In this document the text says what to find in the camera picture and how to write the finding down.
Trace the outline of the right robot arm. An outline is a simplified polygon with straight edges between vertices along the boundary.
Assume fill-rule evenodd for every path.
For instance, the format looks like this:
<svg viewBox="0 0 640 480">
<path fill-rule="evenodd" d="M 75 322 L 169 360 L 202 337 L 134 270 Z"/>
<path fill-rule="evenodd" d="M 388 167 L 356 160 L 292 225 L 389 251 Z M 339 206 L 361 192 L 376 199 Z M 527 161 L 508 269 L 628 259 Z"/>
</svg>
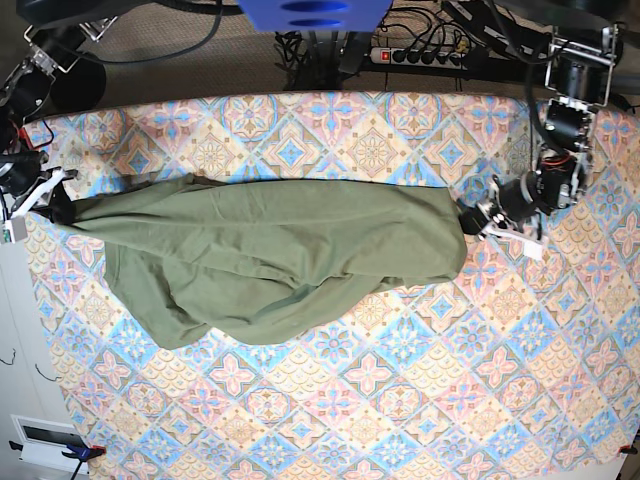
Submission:
<svg viewBox="0 0 640 480">
<path fill-rule="evenodd" d="M 56 80 L 71 73 L 80 47 L 97 42 L 119 16 L 141 1 L 18 1 L 16 13 L 29 27 L 24 39 L 29 52 L 1 86 L 1 224 L 15 225 L 34 211 L 54 223 L 75 216 L 63 183 L 77 177 L 75 169 L 45 169 L 45 146 L 35 146 L 24 124 L 49 98 Z"/>
</svg>

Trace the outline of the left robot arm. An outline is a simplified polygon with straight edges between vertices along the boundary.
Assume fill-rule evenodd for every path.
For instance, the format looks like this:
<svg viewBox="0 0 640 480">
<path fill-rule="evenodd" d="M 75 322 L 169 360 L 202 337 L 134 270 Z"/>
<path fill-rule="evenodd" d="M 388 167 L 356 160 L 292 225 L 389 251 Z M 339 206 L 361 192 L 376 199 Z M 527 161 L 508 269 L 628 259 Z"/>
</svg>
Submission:
<svg viewBox="0 0 640 480">
<path fill-rule="evenodd" d="M 597 113 L 607 106 L 614 69 L 639 35 L 627 1 L 490 1 L 499 32 L 526 67 L 525 99 L 541 138 L 530 169 L 492 177 L 474 206 L 459 206 L 463 232 L 543 244 L 541 218 L 578 203 L 593 168 Z"/>
</svg>

